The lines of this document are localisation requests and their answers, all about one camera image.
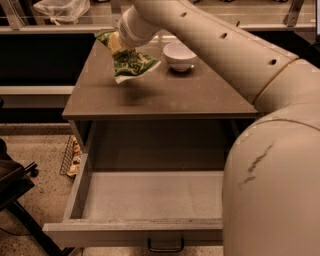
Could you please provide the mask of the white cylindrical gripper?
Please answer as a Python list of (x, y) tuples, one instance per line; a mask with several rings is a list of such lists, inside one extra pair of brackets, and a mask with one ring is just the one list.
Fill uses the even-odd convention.
[(149, 43), (159, 31), (158, 26), (149, 24), (135, 7), (131, 6), (122, 14), (118, 21), (119, 33), (110, 34), (107, 46), (111, 54), (115, 55), (124, 51), (125, 45), (135, 48)]

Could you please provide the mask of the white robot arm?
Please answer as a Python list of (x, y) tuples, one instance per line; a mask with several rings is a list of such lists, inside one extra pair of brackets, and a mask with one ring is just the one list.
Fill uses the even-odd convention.
[(320, 71), (189, 0), (132, 0), (123, 42), (175, 35), (263, 116), (230, 150), (225, 256), (320, 256)]

